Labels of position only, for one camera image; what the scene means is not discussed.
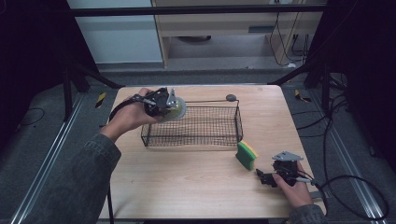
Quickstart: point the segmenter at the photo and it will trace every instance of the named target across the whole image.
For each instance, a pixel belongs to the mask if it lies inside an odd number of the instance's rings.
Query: gray floor
[[[271,51],[263,35],[212,36],[212,39],[206,42],[186,42],[175,38],[172,44],[171,58],[166,68],[145,69],[139,66],[132,72],[107,71],[103,75],[128,86],[264,84],[283,77],[291,70],[287,66],[276,64],[271,53],[268,53]],[[294,78],[282,88],[296,127],[303,127],[321,117],[320,107],[315,101],[320,87],[305,90],[302,80],[304,75]],[[88,93],[74,94],[74,100],[79,97],[82,99],[81,109],[76,114],[76,121],[57,154],[57,160],[53,164],[54,172],[50,175],[57,175],[56,167],[62,166],[63,161],[76,153],[89,137],[98,132],[99,126],[106,123],[117,90],[112,90],[93,79],[89,81],[92,87]],[[296,89],[300,90],[303,97],[309,97],[314,101],[308,103],[296,99]],[[104,91],[104,104],[100,108],[95,108],[98,95]],[[42,110],[28,111],[22,123],[32,124],[21,126],[8,144],[8,154],[0,163],[0,219],[10,218],[15,213],[63,125],[62,92],[62,86],[56,86],[38,94],[31,107]],[[340,93],[332,91],[332,97]],[[306,156],[320,184],[325,182],[323,136],[312,136],[322,134],[325,125],[325,122],[320,122],[299,131]],[[396,211],[392,209],[396,205],[396,197],[393,195],[396,189],[395,174],[385,160],[370,156],[368,145],[353,116],[347,111],[347,106],[340,108],[333,115],[333,126],[326,144],[326,158],[329,177],[354,173],[356,171],[351,170],[351,167],[355,167],[362,177],[374,183],[384,193],[391,208],[386,222],[377,223],[396,223]],[[365,214],[361,192],[356,193],[360,189],[359,183],[341,180],[332,186],[346,204]],[[378,197],[375,194],[373,197],[379,203],[379,207],[383,208]],[[348,212],[331,194],[328,201],[328,218],[331,223],[372,223]]]

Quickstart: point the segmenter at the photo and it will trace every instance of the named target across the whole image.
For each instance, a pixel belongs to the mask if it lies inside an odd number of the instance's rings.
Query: black wire basket
[[[218,145],[236,147],[243,138],[239,101],[186,102],[183,118],[147,124],[141,137],[145,147]]]

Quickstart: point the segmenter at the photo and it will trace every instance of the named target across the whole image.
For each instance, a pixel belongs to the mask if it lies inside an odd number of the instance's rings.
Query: sleeve
[[[116,145],[104,135],[95,135],[51,172],[23,223],[96,223],[119,159]]]
[[[321,208],[315,204],[301,206],[291,211],[290,221],[292,224],[328,223]]]

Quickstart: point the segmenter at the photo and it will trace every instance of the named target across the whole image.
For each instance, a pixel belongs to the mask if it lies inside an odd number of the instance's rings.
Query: green sponge
[[[245,166],[249,171],[253,170],[254,160],[259,157],[257,152],[244,140],[240,141],[237,145],[238,151],[236,158]]]

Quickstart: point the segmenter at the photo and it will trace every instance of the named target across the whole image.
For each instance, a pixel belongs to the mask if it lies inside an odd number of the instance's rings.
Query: wall
[[[71,8],[151,7],[149,0],[68,0]],[[96,63],[161,63],[153,16],[76,18]]]

